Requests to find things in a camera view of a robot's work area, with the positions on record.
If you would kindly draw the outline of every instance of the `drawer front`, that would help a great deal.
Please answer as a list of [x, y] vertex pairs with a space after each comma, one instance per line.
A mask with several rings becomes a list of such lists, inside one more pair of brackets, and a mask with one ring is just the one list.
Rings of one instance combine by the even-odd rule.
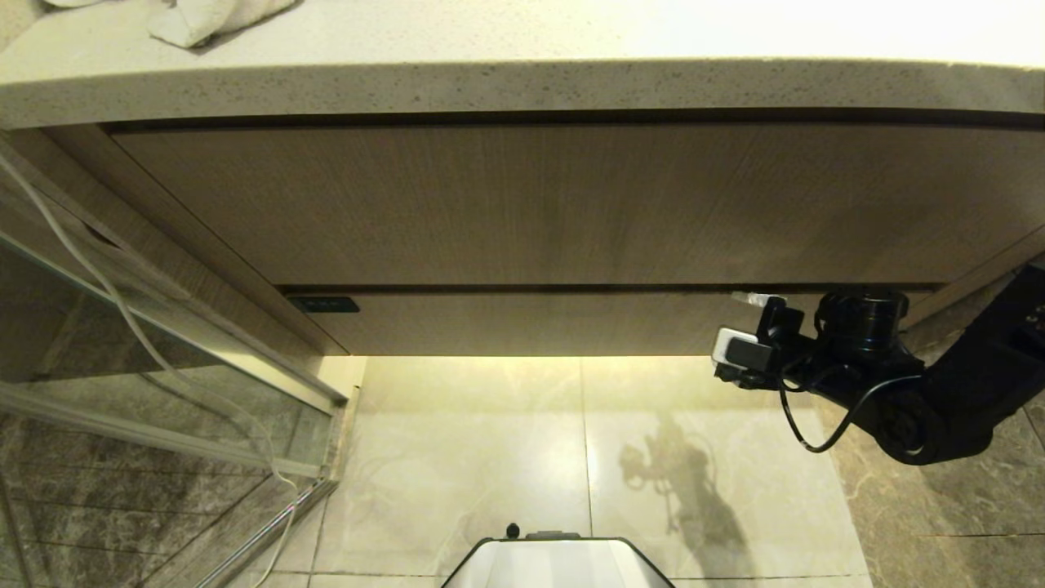
[[115, 138], [280, 284], [946, 282], [1045, 224], [1045, 133], [556, 124]]
[[[909, 293], [911, 302], [924, 293]], [[818, 293], [787, 297], [807, 312]], [[366, 356], [710, 355], [719, 327], [753, 332], [761, 309], [727, 293], [501, 293], [352, 297], [356, 314], [312, 314]]]

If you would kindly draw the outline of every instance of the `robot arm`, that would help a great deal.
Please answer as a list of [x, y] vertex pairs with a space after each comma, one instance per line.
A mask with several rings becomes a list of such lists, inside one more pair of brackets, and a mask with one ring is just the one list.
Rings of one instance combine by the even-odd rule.
[[[719, 379], [776, 391], [795, 437], [830, 449], [851, 424], [895, 460], [925, 465], [982, 452], [995, 426], [1045, 387], [1045, 269], [1023, 268], [931, 368], [904, 348], [903, 293], [849, 287], [827, 293], [799, 334], [804, 313], [765, 301], [756, 333], [719, 332]], [[849, 409], [822, 446], [800, 434], [788, 397], [809, 392]]]

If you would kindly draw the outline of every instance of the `floor tile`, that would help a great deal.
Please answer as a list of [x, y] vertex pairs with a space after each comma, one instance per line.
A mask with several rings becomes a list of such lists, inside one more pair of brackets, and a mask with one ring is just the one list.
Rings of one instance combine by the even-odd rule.
[[[316, 543], [320, 539], [320, 526], [323, 524], [324, 503], [317, 504], [301, 521], [295, 522], [286, 538], [286, 544], [273, 567], [276, 571], [311, 571], [312, 558], [316, 556]], [[276, 545], [264, 550], [248, 566], [249, 570], [264, 570], [272, 562]]]
[[41, 502], [24, 505], [36, 527], [37, 540], [90, 549], [170, 556], [214, 522], [212, 515], [112, 511]]
[[[261, 571], [250, 570], [226, 585], [226, 588], [254, 588], [261, 580]], [[265, 579], [261, 588], [309, 588], [307, 573], [286, 573], [274, 571]]]
[[[829, 419], [841, 419], [823, 403]], [[979, 455], [912, 467], [851, 430], [832, 450], [866, 549], [897, 534], [923, 536], [1045, 533], [1045, 448], [1023, 411], [994, 431]]]
[[1038, 436], [1038, 441], [1041, 442], [1042, 448], [1045, 448], [1045, 395], [1039, 393], [1037, 397], [1030, 399], [1024, 409], [1035, 434]]
[[590, 530], [576, 358], [371, 358], [318, 572], [445, 575], [480, 539]]
[[[669, 578], [866, 574], [831, 458], [805, 451], [775, 393], [716, 380], [707, 358], [585, 358], [596, 536]], [[808, 398], [793, 413], [814, 443]]]
[[758, 580], [673, 580], [675, 588], [872, 588], [866, 575]]
[[25, 494], [16, 500], [101, 509], [219, 515], [249, 494], [261, 476], [134, 472], [26, 464]]
[[22, 569], [16, 551], [15, 530], [7, 520], [6, 511], [7, 509], [0, 508], [0, 580], [21, 580]]
[[1045, 537], [898, 534], [867, 552], [876, 588], [1045, 587]]
[[314, 575], [308, 588], [439, 588], [443, 582], [441, 577]]
[[[51, 586], [137, 586], [141, 579], [156, 571], [168, 556], [87, 549], [70, 545], [32, 543], [26, 551], [36, 550], [47, 565]], [[41, 578], [32, 575], [33, 579]]]

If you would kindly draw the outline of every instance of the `towel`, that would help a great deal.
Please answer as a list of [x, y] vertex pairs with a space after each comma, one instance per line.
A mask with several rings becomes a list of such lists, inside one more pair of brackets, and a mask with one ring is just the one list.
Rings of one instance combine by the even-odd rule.
[[297, 0], [177, 0], [148, 21], [148, 32], [179, 47], [194, 47], [212, 36], [248, 27]]
[[46, 0], [46, 2], [60, 8], [78, 8], [80, 6], [97, 4], [98, 2], [101, 2], [101, 0]]

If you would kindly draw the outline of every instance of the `wood grain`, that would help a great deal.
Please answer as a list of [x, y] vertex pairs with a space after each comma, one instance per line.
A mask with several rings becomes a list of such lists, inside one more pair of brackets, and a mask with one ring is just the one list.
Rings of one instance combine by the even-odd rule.
[[[911, 293], [912, 302], [924, 293]], [[709, 355], [719, 327], [753, 332], [761, 309], [727, 293], [353, 297], [358, 314], [310, 315], [356, 355]], [[809, 316], [820, 297], [788, 297]]]
[[[119, 266], [127, 278], [135, 280], [136, 286], [146, 286], [164, 300], [177, 302], [180, 309], [218, 327], [298, 379], [319, 391], [329, 392], [331, 398], [340, 398], [315, 377], [322, 358], [318, 350], [170, 240], [43, 133], [18, 131], [0, 139], [3, 139], [0, 148], [8, 157], [17, 162], [28, 162], [26, 172], [30, 181], [51, 198], [52, 210], [66, 229], [74, 237], [80, 237], [82, 244], [97, 255], [96, 263]], [[13, 233], [34, 250], [54, 253], [48, 255], [53, 261], [72, 273], [82, 274], [78, 263], [70, 261], [55, 242], [39, 212], [31, 209], [25, 212], [25, 198], [17, 193], [17, 190], [0, 193], [0, 205], [16, 212], [0, 214], [0, 230]], [[86, 235], [85, 225], [93, 227], [117, 246], [99, 245], [97, 240]]]
[[97, 125], [54, 126], [44, 132], [98, 181], [295, 335], [324, 355], [345, 353]]
[[842, 124], [147, 131], [274, 283], [951, 281], [1045, 221], [1045, 133]]
[[1043, 253], [1045, 253], [1045, 226], [947, 284], [932, 297], [912, 305], [904, 327], [918, 325]]

